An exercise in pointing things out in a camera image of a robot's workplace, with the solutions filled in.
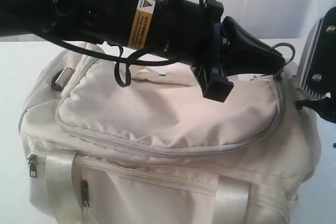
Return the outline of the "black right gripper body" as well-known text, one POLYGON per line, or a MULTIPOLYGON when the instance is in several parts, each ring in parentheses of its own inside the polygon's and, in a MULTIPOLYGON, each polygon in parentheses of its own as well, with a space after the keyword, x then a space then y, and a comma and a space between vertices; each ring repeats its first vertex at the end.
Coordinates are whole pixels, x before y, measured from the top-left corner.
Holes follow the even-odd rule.
POLYGON ((306 107, 313 109, 325 121, 335 122, 335 99, 326 97, 322 100, 309 100, 306 107))

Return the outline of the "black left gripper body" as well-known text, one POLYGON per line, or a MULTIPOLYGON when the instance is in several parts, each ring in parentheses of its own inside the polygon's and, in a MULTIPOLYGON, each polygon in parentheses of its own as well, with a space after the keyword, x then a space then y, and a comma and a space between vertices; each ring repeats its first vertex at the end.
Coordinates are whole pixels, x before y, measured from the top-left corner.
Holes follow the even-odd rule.
POLYGON ((218 102, 224 102, 234 87, 221 63, 223 12, 216 0, 205 0, 204 5, 183 1, 168 10, 161 18, 164 45, 157 53, 190 66, 203 97, 218 102))

